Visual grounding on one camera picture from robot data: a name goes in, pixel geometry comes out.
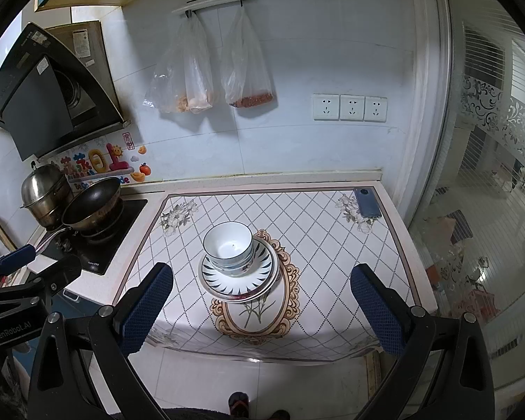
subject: blue gripper pad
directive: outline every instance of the blue gripper pad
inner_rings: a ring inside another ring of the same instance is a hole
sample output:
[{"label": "blue gripper pad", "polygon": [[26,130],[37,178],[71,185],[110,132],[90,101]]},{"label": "blue gripper pad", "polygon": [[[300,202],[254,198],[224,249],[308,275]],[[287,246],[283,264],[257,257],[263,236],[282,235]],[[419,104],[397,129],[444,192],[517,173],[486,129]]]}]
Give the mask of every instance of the blue gripper pad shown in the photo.
[{"label": "blue gripper pad", "polygon": [[171,267],[158,262],[142,282],[129,289],[121,299],[115,316],[115,322],[120,317],[120,324],[114,325],[119,333],[119,348],[125,357],[140,350],[172,288]]},{"label": "blue gripper pad", "polygon": [[405,347],[403,327],[378,290],[384,295],[398,294],[393,289],[387,289],[367,264],[356,265],[352,269],[350,289],[385,352],[402,355]]}]

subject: diamond pattern tablecloth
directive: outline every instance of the diamond pattern tablecloth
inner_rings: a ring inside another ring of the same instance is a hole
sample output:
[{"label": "diamond pattern tablecloth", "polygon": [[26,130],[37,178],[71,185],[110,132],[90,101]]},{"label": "diamond pattern tablecloth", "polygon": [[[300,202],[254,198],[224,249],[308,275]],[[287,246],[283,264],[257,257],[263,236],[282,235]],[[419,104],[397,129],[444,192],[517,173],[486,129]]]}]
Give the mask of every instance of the diamond pattern tablecloth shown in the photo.
[{"label": "diamond pattern tablecloth", "polygon": [[[376,345],[377,339],[350,291],[349,276],[356,263],[367,263],[386,286],[409,305],[414,302],[385,217],[370,228],[365,223],[358,226],[361,216],[350,208],[355,203],[351,190],[169,197],[163,212],[174,211],[175,228],[164,232],[158,217],[124,291],[144,279],[154,263],[172,267],[173,291],[149,334],[151,342],[164,347],[321,361],[359,352]],[[300,313],[280,338],[253,343],[216,328],[212,297],[200,286],[197,267],[208,229],[233,220],[253,233],[265,229],[300,271]]]}]

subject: phone case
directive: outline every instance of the phone case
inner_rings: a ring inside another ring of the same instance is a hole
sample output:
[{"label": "phone case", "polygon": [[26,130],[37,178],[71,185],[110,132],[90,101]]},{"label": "phone case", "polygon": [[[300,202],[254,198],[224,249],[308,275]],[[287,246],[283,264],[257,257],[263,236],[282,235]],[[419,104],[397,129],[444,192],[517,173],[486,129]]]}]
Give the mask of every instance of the phone case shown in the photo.
[{"label": "phone case", "polygon": [[372,188],[354,188],[354,193],[364,218],[381,218],[381,209]]}]

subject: shoe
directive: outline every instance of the shoe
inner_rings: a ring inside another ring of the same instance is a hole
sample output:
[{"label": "shoe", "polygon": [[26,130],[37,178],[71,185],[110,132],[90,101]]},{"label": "shoe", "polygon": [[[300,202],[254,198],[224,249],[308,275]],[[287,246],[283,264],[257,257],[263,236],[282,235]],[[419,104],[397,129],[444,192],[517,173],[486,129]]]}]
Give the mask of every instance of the shoe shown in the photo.
[{"label": "shoe", "polygon": [[242,391],[232,393],[228,399],[228,405],[232,418],[249,418],[249,396],[246,393]]},{"label": "shoe", "polygon": [[290,420],[290,414],[288,411],[280,409],[279,411],[276,411],[274,414],[272,414],[269,420]]}]

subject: wall socket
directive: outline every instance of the wall socket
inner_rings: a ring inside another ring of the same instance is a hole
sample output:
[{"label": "wall socket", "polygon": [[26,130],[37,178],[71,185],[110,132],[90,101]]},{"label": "wall socket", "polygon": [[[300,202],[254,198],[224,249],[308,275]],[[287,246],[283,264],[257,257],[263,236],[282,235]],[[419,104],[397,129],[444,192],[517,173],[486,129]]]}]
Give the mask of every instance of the wall socket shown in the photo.
[{"label": "wall socket", "polygon": [[339,96],[337,94],[314,94],[311,100],[314,120],[338,120]]},{"label": "wall socket", "polygon": [[340,120],[362,121],[365,96],[340,95]]},{"label": "wall socket", "polygon": [[387,98],[377,96],[365,97],[364,121],[387,121]]}]

